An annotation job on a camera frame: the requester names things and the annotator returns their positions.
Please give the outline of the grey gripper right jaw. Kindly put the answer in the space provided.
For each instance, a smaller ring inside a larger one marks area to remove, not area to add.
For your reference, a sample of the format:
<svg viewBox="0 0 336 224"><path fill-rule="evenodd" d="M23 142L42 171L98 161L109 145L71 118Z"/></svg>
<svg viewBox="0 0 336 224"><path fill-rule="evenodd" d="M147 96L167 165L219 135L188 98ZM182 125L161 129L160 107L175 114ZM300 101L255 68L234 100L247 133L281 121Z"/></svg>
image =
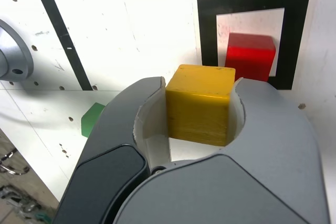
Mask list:
<svg viewBox="0 0 336 224"><path fill-rule="evenodd" d="M231 96L234 140L152 175L115 223L329 223L318 142L304 113L266 82L242 78Z"/></svg>

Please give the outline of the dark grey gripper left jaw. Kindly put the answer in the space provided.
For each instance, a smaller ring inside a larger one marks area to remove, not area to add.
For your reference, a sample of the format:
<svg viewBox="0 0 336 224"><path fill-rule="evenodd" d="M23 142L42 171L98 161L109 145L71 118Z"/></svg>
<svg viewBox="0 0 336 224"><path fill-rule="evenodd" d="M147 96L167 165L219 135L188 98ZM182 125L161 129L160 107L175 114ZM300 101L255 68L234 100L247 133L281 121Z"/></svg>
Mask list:
<svg viewBox="0 0 336 224"><path fill-rule="evenodd" d="M101 112L61 199L54 223L113 223L151 169L171 159L165 80L141 79Z"/></svg>

